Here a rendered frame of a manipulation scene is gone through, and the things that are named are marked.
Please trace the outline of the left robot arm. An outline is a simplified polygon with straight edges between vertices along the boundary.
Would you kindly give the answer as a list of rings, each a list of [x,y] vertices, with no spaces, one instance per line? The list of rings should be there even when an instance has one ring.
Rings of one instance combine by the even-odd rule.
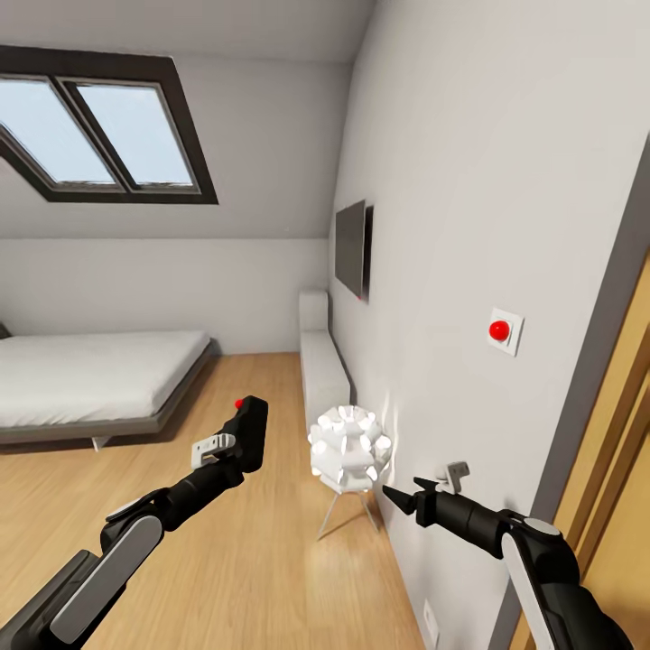
[[[220,434],[192,445],[193,472],[176,485],[152,491],[105,519],[103,555],[85,549],[70,560],[0,629],[0,650],[80,650],[159,543],[188,518],[245,482],[255,451],[214,458],[236,444]]]

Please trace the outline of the digital camera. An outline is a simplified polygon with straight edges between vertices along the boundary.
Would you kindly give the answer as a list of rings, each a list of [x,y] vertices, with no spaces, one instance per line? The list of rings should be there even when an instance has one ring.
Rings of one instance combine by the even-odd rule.
[[[218,435],[232,434],[236,437],[236,444],[216,452],[213,456],[218,460],[223,460],[231,455],[239,457],[254,450],[255,457],[243,470],[249,474],[258,471],[263,465],[268,402],[258,396],[250,395],[244,399],[238,399],[235,402],[235,407],[238,409],[235,418],[225,422]]]

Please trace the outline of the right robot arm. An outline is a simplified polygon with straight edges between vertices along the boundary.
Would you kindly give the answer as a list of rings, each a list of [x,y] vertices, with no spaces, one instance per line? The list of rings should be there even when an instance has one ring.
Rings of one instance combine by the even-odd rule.
[[[439,524],[490,555],[505,559],[537,650],[635,650],[624,631],[580,586],[577,558],[563,533],[544,521],[500,512],[460,494],[467,462],[433,468],[441,483],[413,477],[413,495],[383,486],[405,515],[422,527]]]

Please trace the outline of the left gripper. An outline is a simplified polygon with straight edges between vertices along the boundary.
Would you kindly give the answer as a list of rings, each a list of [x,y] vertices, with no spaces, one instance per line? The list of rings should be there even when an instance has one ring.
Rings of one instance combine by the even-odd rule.
[[[244,483],[243,470],[254,457],[254,450],[239,457],[231,455],[223,460],[218,460],[218,462],[195,469],[189,476],[183,478],[181,481],[189,482],[195,488],[199,500],[197,512],[225,490]]]

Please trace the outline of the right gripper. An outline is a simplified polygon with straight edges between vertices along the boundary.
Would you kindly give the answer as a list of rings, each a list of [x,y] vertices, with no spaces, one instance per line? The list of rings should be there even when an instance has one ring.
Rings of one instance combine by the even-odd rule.
[[[439,524],[466,542],[469,538],[469,520],[478,502],[461,494],[452,495],[446,491],[435,491],[435,483],[426,478],[413,477],[413,482],[422,491],[413,495],[393,487],[383,486],[383,493],[403,511],[405,515],[415,513],[415,523],[422,527]]]

